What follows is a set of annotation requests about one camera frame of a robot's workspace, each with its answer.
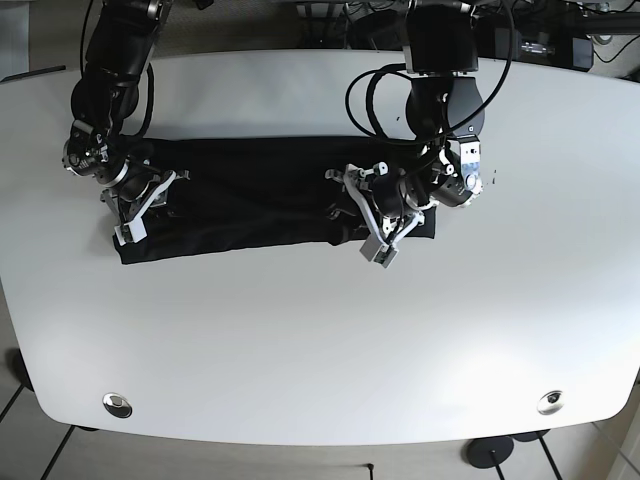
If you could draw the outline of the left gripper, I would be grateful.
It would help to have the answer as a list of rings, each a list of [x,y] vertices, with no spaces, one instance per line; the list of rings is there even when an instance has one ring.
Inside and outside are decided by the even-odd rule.
[[[328,169],[325,178],[340,187],[328,218],[357,224],[367,231],[365,240],[373,235],[398,249],[401,240],[425,224],[425,210],[411,199],[404,174],[386,162]]]

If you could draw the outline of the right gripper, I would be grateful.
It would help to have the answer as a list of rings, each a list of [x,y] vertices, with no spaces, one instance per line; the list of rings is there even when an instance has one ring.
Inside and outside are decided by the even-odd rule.
[[[188,170],[167,170],[161,174],[143,172],[127,174],[119,183],[101,192],[100,200],[116,217],[116,225],[141,219],[151,208],[167,203],[169,187],[177,180],[189,180]]]

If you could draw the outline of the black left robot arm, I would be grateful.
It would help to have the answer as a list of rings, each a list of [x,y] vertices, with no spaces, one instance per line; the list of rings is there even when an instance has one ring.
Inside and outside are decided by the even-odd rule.
[[[466,207],[483,190],[479,135],[485,110],[501,91],[506,64],[488,97],[474,72],[478,53],[472,16],[477,1],[412,1],[405,15],[404,62],[364,72],[365,111],[370,125],[358,129],[396,149],[392,160],[369,168],[348,164],[329,169],[357,207],[368,231],[360,252],[369,262],[389,267],[398,245],[425,225],[440,205]],[[374,109],[379,82],[387,75],[409,80],[405,119],[413,139],[388,135]]]

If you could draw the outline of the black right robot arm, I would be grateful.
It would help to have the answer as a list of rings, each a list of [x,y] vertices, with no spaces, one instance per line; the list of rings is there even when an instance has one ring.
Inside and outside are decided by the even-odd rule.
[[[143,240],[146,212],[165,206],[170,186],[189,177],[152,166],[145,138],[155,96],[150,60],[171,8],[169,1],[105,1],[93,33],[81,36],[81,78],[71,95],[74,120],[62,163],[102,186],[120,245]]]

